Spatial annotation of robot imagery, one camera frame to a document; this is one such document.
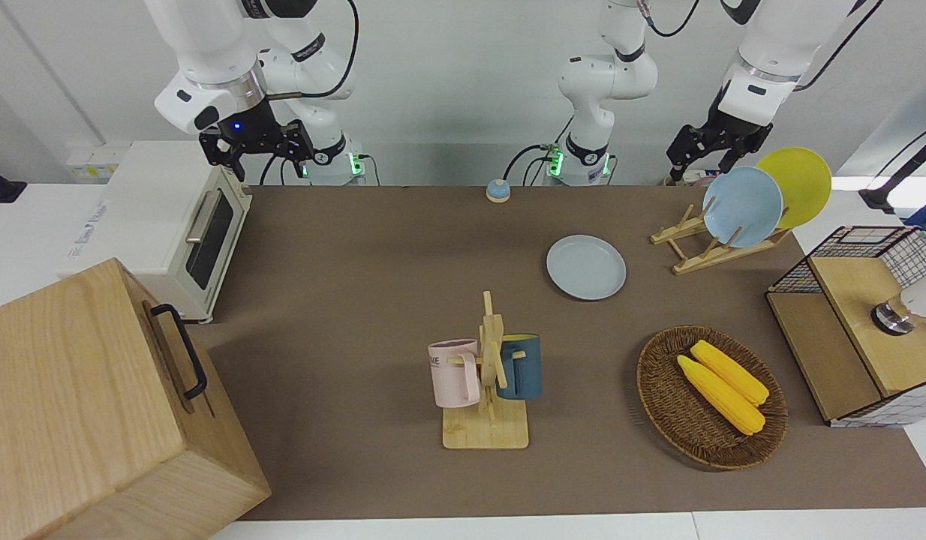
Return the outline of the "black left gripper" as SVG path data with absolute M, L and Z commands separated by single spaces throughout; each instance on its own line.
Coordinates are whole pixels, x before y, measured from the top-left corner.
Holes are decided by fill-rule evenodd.
M 760 150 L 772 130 L 772 121 L 758 125 L 712 107 L 702 125 L 684 125 L 677 133 L 677 144 L 670 144 L 666 150 L 672 165 L 668 182 L 677 184 L 694 163 L 694 156 L 718 150 L 727 150 L 721 158 L 721 174 L 728 173 L 743 156 Z

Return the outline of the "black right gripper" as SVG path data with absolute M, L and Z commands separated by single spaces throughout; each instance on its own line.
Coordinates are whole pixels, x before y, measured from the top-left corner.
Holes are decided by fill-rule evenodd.
M 301 120 L 278 123 L 267 100 L 221 118 L 216 107 L 199 114 L 199 143 L 209 163 L 221 163 L 238 182 L 245 181 L 244 155 L 271 154 L 291 163 L 312 160 L 314 146 Z

